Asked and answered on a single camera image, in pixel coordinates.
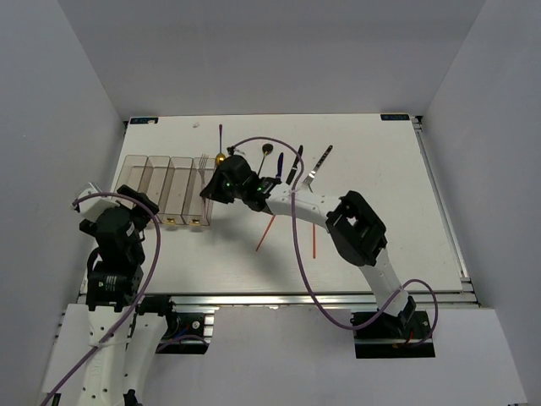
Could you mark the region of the silver fork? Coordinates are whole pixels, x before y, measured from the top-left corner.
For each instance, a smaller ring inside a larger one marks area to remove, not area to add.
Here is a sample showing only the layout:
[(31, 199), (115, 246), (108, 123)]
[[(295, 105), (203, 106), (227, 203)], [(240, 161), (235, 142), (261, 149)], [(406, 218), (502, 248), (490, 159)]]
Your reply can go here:
[(202, 199), (203, 202), (205, 202), (205, 197), (201, 194), (206, 186), (206, 179), (205, 179), (205, 174), (206, 174), (206, 168), (207, 168), (207, 163), (209, 161), (209, 155), (208, 154), (203, 154), (200, 159), (199, 159), (199, 166), (198, 166), (198, 173), (199, 173), (199, 176), (200, 176), (200, 195), (199, 197)]

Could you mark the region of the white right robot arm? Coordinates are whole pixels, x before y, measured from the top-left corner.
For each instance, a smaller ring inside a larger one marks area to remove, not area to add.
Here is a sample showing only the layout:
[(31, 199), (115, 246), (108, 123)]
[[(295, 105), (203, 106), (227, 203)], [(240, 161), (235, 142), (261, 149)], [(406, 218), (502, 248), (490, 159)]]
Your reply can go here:
[(259, 177), (242, 156), (233, 155), (217, 167), (200, 196), (222, 204), (241, 200), (252, 211), (323, 228), (338, 255), (363, 273), (382, 312), (383, 330), (401, 337), (411, 329), (416, 305), (391, 265), (385, 224), (358, 192), (336, 197), (294, 190), (279, 178)]

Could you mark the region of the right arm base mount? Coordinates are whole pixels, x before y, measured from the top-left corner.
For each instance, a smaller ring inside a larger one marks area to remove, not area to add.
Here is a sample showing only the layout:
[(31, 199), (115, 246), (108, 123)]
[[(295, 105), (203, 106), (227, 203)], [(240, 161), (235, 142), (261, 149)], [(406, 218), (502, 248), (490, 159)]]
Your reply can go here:
[(405, 330), (399, 331), (381, 316), (364, 329), (353, 332), (357, 359), (429, 359), (435, 357), (426, 311), (416, 311)]

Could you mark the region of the black handled fork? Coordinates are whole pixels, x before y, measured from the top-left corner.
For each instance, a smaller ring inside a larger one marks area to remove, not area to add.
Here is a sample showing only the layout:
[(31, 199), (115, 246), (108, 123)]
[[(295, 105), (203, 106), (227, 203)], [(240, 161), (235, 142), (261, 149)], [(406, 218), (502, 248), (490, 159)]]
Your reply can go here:
[(312, 182), (314, 181), (317, 172), (320, 170), (320, 168), (322, 167), (322, 165), (324, 164), (326, 158), (330, 155), (332, 150), (333, 150), (333, 145), (328, 145), (325, 152), (322, 154), (320, 159), (315, 164), (314, 168), (309, 172), (309, 174), (305, 177), (305, 179), (301, 183), (302, 188), (310, 189), (310, 186), (311, 186)]

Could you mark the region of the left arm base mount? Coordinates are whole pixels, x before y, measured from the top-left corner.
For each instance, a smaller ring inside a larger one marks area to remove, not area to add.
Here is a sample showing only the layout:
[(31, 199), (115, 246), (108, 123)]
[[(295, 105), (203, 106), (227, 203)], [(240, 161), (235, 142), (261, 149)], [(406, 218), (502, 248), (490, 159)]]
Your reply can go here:
[(209, 342), (205, 337), (205, 314), (201, 311), (179, 310), (171, 296), (144, 297), (136, 307), (137, 321), (144, 315), (157, 315), (167, 329), (156, 345), (157, 354), (206, 353)]

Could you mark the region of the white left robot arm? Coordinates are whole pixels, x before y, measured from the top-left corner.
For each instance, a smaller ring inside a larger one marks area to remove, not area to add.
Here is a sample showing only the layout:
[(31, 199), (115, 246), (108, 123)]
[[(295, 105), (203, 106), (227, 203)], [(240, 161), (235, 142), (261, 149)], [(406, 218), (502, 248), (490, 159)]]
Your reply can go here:
[(90, 185), (74, 202), (79, 229), (96, 241), (86, 265), (89, 351), (80, 405), (140, 405), (158, 344), (178, 329), (168, 297), (145, 295), (144, 230), (159, 207), (126, 184), (114, 193)]

